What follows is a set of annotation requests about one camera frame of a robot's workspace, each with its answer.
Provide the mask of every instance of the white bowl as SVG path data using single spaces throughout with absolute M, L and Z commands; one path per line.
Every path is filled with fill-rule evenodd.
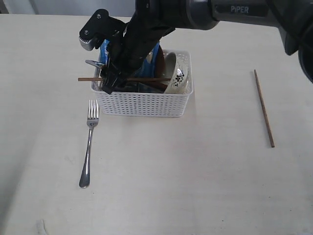
M 165 94 L 183 94 L 188 80 L 188 66 L 174 53 L 165 57 L 163 77 L 170 78 Z

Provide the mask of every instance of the cable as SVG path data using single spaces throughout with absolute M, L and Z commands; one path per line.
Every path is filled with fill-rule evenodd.
M 309 46 L 307 43 L 304 42 L 302 38 L 300 38 L 296 31 L 293 29 L 291 25 L 289 25 L 283 16 L 279 13 L 277 7 L 275 6 L 273 0 L 265 0 L 266 4 L 268 5 L 269 9 L 272 11 L 274 17 L 277 19 L 279 24 L 282 26 L 282 28 L 291 35 L 303 48 L 306 50 L 309 50 L 311 53 L 313 53 L 313 48 Z

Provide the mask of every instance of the table surface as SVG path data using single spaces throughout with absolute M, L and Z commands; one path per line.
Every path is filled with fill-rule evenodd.
M 163 38 L 192 56 L 185 115 L 101 115 L 91 185 L 79 188 L 94 96 L 77 78 L 98 57 L 78 42 L 87 20 L 0 15 L 0 234 L 34 235 L 38 219 L 50 235 L 313 232 L 313 85 L 275 28 L 220 23 Z

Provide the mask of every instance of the fork handle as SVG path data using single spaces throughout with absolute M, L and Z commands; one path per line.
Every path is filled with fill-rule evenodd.
M 93 128 L 89 128 L 85 162 L 84 162 L 82 175 L 79 181 L 79 187 L 81 188 L 86 188 L 90 184 L 90 152 L 91 152 L 92 134 L 93 134 Z

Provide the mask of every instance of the wall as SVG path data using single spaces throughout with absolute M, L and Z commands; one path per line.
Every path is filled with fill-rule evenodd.
M 110 16 L 132 16 L 135 0 L 4 0 L 13 14 L 92 15 L 104 8 Z

